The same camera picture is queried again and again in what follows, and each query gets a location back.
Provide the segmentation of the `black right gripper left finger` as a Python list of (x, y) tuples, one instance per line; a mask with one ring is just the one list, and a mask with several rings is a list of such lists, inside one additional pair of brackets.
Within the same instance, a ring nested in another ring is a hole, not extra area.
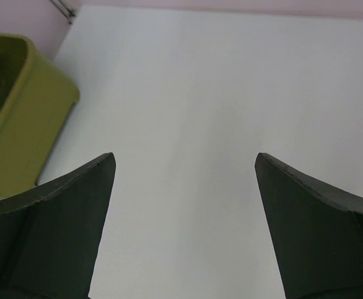
[(87, 298), (114, 185), (105, 153), (0, 200), (0, 298)]

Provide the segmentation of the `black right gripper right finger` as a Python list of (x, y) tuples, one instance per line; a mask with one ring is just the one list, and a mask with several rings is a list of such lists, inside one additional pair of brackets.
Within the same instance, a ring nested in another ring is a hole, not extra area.
[(259, 191), (287, 298), (363, 298), (363, 197), (260, 153)]

